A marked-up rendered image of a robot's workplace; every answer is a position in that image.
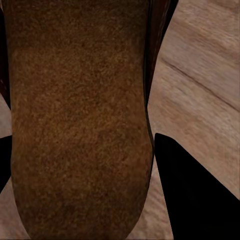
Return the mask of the sandal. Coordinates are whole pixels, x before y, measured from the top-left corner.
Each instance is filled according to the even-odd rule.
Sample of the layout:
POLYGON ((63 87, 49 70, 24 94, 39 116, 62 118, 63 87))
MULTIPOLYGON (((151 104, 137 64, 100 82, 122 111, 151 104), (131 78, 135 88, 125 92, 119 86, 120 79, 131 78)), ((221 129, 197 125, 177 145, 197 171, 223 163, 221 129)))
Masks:
POLYGON ((179 0, 1 0, 0 93, 32 240, 125 240, 148 194, 148 101, 179 0))

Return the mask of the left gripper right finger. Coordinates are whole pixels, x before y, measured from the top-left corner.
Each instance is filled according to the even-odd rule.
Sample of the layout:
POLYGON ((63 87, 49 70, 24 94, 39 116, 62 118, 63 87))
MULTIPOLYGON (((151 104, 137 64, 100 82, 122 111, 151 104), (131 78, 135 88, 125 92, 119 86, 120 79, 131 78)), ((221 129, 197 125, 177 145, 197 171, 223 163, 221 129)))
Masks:
POLYGON ((174 240, 240 240, 240 200, 175 139, 154 143, 174 240))

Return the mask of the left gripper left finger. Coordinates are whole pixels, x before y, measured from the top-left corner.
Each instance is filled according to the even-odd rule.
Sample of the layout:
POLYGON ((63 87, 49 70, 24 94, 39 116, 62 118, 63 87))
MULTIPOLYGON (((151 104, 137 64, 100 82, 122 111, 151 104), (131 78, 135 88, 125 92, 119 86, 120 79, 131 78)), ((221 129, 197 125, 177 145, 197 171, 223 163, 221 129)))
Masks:
POLYGON ((0 193, 11 177, 12 135, 0 138, 0 193))

